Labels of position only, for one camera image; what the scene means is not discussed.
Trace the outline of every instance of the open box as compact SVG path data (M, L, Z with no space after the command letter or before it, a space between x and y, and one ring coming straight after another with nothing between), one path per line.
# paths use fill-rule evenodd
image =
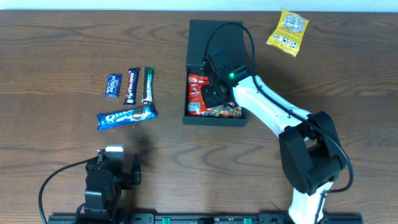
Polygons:
M241 118L211 118L187 115L188 102L188 75L194 73L202 75L203 56L207 40L211 33L219 25L228 21L191 20L189 28L188 52L187 52L187 76L185 87L185 107L183 124L235 126L243 127L247 123L247 110L242 108ZM243 30L238 26L224 26L212 38L208 52L223 49L229 61L234 65L248 65L246 49L243 42Z

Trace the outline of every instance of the blue candy bar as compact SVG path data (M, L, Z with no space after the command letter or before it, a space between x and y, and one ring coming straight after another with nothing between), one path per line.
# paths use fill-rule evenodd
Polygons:
M111 114L97 114L97 129L105 130L154 118L156 118L156 112L152 105Z
M120 74L110 74L108 77L108 82L106 84L105 96L107 97L118 97L120 82L122 75Z

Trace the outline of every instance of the yellow package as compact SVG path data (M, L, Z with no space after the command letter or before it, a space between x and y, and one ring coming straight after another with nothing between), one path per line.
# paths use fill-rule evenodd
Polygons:
M271 44L295 57L300 50L308 22L298 14L283 9L278 26L268 38L267 44Z

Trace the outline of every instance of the table surface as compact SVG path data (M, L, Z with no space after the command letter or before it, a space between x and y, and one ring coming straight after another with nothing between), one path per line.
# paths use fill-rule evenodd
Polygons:
M124 144L142 157L142 184L121 205L159 213L287 210L292 186L279 142L249 114L244 128L182 124L190 19L242 20L257 71L301 108L326 111L354 165L353 187L329 195L328 212L365 223L398 219L398 15L302 12L310 23L296 57L266 44L280 12L0 12L0 223L40 223L37 196L56 169ZM250 50L245 37L247 50ZM126 110L127 69L156 66L156 119L97 131L96 114ZM109 73L124 78L106 98ZM141 99L142 78L137 99ZM44 209L73 213L84 202L78 166L46 186ZM344 170L334 184L348 180Z

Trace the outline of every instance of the red snack bag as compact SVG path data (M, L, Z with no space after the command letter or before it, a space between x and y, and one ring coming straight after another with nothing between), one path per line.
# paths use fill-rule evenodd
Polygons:
M209 84L209 78L201 75L188 76L188 108L189 116L209 116L211 108L207 109L201 96L201 87Z

